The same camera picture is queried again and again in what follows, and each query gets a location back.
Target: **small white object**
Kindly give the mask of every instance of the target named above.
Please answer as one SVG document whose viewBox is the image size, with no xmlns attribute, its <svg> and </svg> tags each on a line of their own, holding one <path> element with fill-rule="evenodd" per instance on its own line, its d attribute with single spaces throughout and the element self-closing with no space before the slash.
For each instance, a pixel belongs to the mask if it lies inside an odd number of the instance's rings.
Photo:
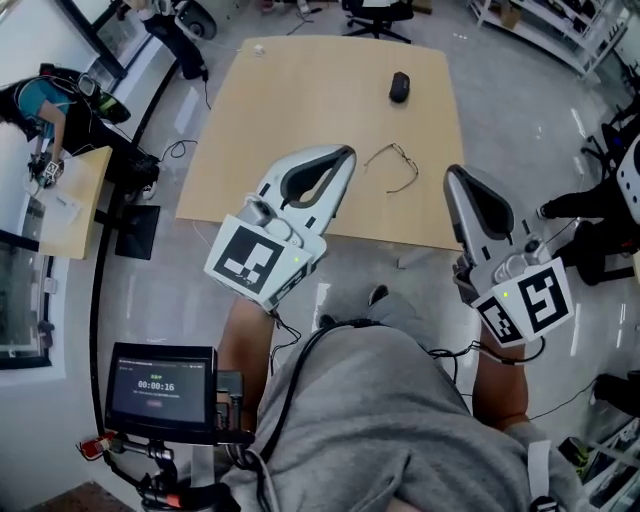
<svg viewBox="0 0 640 512">
<path fill-rule="evenodd" d="M 306 15 L 311 12 L 309 9 L 309 5 L 307 4 L 307 0 L 298 0 L 298 9 L 300 9 L 300 14 Z"/>
<path fill-rule="evenodd" d="M 51 277 L 45 277 L 44 279 L 44 293 L 54 294 L 58 291 L 58 281 Z"/>
</svg>

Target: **sneaker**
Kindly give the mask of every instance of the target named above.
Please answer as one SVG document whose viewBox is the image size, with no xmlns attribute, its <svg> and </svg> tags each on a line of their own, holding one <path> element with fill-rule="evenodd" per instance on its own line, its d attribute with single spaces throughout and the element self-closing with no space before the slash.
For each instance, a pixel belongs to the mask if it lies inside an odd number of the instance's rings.
<svg viewBox="0 0 640 512">
<path fill-rule="evenodd" d="M 548 218 L 544 213 L 544 205 L 542 205 L 540 208 L 536 209 L 536 215 L 538 216 L 538 218 L 540 220 L 545 220 L 545 219 Z"/>
<path fill-rule="evenodd" d="M 369 307 L 373 306 L 379 300 L 384 299 L 387 295 L 389 295 L 389 288 L 384 284 L 379 284 L 373 289 L 371 295 L 369 295 Z"/>
<path fill-rule="evenodd" d="M 142 199 L 146 199 L 147 201 L 156 195 L 156 187 L 158 185 L 157 181 L 154 181 L 150 185 L 145 185 L 142 187 Z"/>
<path fill-rule="evenodd" d="M 318 321 L 318 329 L 324 329 L 325 327 L 331 327 L 336 324 L 336 319 L 331 315 L 320 315 L 320 320 Z"/>
</svg>

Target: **office chair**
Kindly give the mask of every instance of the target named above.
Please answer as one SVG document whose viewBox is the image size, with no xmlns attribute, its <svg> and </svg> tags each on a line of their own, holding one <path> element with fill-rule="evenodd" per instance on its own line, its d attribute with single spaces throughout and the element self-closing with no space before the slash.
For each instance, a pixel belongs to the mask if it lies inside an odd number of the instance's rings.
<svg viewBox="0 0 640 512">
<path fill-rule="evenodd" d="M 605 180 L 607 174 L 613 174 L 617 170 L 630 145 L 640 134 L 640 95 L 636 95 L 627 108 L 621 109 L 617 105 L 616 107 L 618 113 L 611 122 L 608 124 L 603 123 L 600 127 L 607 151 L 603 151 L 593 135 L 587 138 L 587 142 L 593 144 L 595 149 L 588 146 L 580 149 L 583 154 L 588 153 L 600 161 L 602 165 L 601 182 Z M 623 121 L 632 116 L 633 119 L 631 121 L 622 125 Z"/>
<path fill-rule="evenodd" d="M 363 7 L 363 2 L 364 0 L 342 0 L 342 8 L 345 11 L 351 12 L 347 26 L 353 27 L 353 24 L 356 23 L 363 27 L 344 34 L 345 36 L 373 34 L 373 37 L 380 39 L 380 34 L 384 34 L 385 36 L 411 44 L 411 39 L 407 39 L 389 29 L 394 21 L 404 21 L 413 18 L 413 8 L 411 7 L 413 0 L 406 0 L 406 3 L 400 0 L 388 7 Z M 371 20 L 373 23 L 367 23 L 356 18 Z"/>
</svg>

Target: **window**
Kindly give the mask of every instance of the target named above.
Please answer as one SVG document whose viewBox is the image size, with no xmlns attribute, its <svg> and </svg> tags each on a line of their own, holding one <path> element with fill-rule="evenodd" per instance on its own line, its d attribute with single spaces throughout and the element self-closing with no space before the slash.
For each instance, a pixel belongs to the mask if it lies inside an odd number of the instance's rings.
<svg viewBox="0 0 640 512">
<path fill-rule="evenodd" d="M 53 258 L 0 242 L 0 369 L 50 366 L 45 281 Z"/>
<path fill-rule="evenodd" d="M 122 21 L 111 15 L 96 33 L 125 69 L 151 38 L 134 12 L 129 12 Z"/>
</svg>

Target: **gray floor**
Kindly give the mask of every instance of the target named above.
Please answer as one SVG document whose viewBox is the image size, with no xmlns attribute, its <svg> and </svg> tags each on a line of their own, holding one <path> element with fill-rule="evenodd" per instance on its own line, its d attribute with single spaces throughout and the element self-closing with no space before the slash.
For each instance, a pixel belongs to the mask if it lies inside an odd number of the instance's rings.
<svg viewBox="0 0 640 512">
<path fill-rule="evenodd" d="M 447 55 L 467 163 L 520 191 L 532 222 L 534 208 L 544 201 L 591 187 L 595 171 L 580 157 L 579 148 L 584 136 L 595 132 L 610 115 L 617 99 L 602 86 L 580 82 L 563 64 L 499 29 L 477 30 L 463 2 L 434 0 L 433 4 L 432 16 L 417 15 L 394 29 L 412 38 L 414 44 Z M 314 23 L 300 27 L 296 36 L 348 30 L 337 4 L 318 5 L 323 11 L 313 17 Z M 251 7 L 216 38 L 216 44 L 224 48 L 205 46 L 203 53 L 211 70 L 210 100 L 231 65 L 234 48 L 246 37 L 283 35 L 299 21 L 293 9 L 263 16 Z M 180 133 L 176 119 L 192 89 L 191 94 L 200 98 Z M 197 139 L 207 115 L 202 83 L 174 80 L 151 119 L 144 148 L 159 155 L 173 141 Z M 167 169 L 152 201 L 162 206 L 152 260 L 128 260 L 113 252 L 107 258 L 99 325 L 103 393 L 111 346 L 116 341 L 216 345 L 220 339 L 233 296 L 202 272 L 217 228 L 174 220 L 193 151 L 194 145 L 188 144 L 184 157 L 165 160 Z M 550 236 L 565 224 L 550 221 L 538 227 Z M 553 247 L 567 241 L 570 231 L 560 235 Z M 328 237 L 328 244 L 330 255 L 283 301 L 280 310 L 303 334 L 312 330 L 319 312 L 339 312 L 340 317 L 357 314 L 371 286 L 384 282 L 403 293 L 425 316 L 429 334 L 439 346 L 462 348 L 475 336 L 477 317 L 460 302 L 451 282 L 456 253 L 434 250 L 410 270 L 398 270 L 396 259 L 412 247 L 335 236 Z M 589 288 L 573 270 L 569 280 L 580 310 L 578 322 L 567 322 L 553 331 L 545 354 L 527 366 L 531 416 L 570 399 L 598 373 L 623 374 L 638 359 L 638 284 L 626 280 Z M 277 332 L 275 339 L 288 338 Z M 472 389 L 475 364 L 473 355 L 461 362 L 462 392 Z M 589 394 L 584 393 L 536 423 L 560 441 L 568 435 L 598 437 L 624 421 L 624 416 L 605 405 L 590 407 L 588 399 Z"/>
</svg>

